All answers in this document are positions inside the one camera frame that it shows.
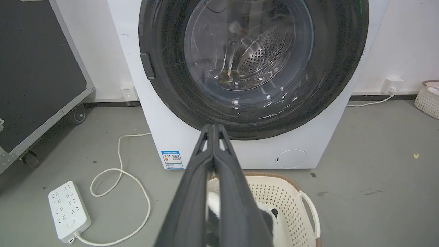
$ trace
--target laundry basket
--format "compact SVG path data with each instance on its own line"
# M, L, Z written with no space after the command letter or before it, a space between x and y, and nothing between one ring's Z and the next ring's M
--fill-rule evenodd
M416 96L414 105L426 114L439 119L439 96L428 91L428 87L439 89L439 80L426 80L422 82L421 90Z
M280 215L281 229L294 247L321 247L320 222L311 199L291 179L272 173L244 172L253 197L259 202L275 207ZM220 181L208 182L210 192L220 192ZM306 201L313 217L311 224L306 212Z

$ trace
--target white power strip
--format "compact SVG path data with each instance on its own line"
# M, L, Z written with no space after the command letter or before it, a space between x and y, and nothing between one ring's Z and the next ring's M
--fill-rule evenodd
M82 233L91 225L78 188L69 181L50 192L48 197L58 238L64 243L73 243L75 233Z
M133 137L133 136L145 136L145 135L151 135L151 133L145 133L145 134L127 134L123 135L119 138L118 144L117 144L117 154L119 156L120 161L120 169L118 168L110 168L107 169L101 173L99 173L91 182L90 184L90 193L94 197L101 197L105 196L106 194L110 193L111 190L113 190L114 187L119 183L120 178L122 177L122 173L128 175L134 181L136 181L140 188L142 189L143 194L145 195L146 202L148 203L148 211L146 213L146 217L143 220L142 224L132 233L129 235L118 239L113 242L109 243L95 243L88 240L85 240L81 237L81 233L85 231L87 228L91 225L91 219L90 216L87 213L87 209L84 206L84 202L82 201L81 195L79 194L78 188L76 185L69 181L52 192L49 193L49 202L50 202L50 209L52 210L52 216L55 223L55 229L58 235L58 238L63 241L64 243L73 243L75 241L75 238L77 238L79 241L92 245L92 246L111 246L117 243L120 243L122 241L125 241L129 239L130 237L134 236L136 233L142 229L142 227L146 224L146 221L149 218L149 214L151 212L151 202L149 201L148 194L146 193L145 188L143 187L142 183L133 175L129 174L128 172L123 170L123 162L122 157L120 156L120 140L123 137ZM119 177L117 178L116 182L113 184L113 186L107 190L107 192L102 194L95 194L93 192L93 184L94 182L100 177L102 174L109 172L109 171L118 171Z

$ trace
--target caster wheel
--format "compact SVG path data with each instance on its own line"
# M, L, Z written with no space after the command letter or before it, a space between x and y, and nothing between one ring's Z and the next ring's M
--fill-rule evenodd
M22 161L32 169L37 168L40 165L40 161L36 157L36 153L34 153L32 150L23 156Z
M83 104L77 105L68 115L68 121L74 125L82 124L85 121L85 118L85 106Z

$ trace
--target gray floor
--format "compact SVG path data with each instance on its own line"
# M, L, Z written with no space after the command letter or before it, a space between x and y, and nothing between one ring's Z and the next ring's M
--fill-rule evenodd
M18 164L0 176L0 246L66 246L56 237L47 194L69 180L92 218L84 238L109 242L131 233L147 208L139 186L124 176L104 197L88 190L99 172L119 167L119 136L145 132L140 108L93 109L82 125L57 124L36 147L43 160L39 168ZM347 108L317 169L276 172L298 182L313 200L325 247L435 246L438 145L439 120L412 102ZM162 168L151 137L125 139L121 150L125 169L151 197L152 214L137 235L118 246L149 247L183 172ZM116 177L103 175L95 190L104 192Z

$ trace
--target sticker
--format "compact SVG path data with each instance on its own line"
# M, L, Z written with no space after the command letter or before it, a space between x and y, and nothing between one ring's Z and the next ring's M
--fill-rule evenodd
M183 162L179 151L162 151L163 160L169 170L182 170Z

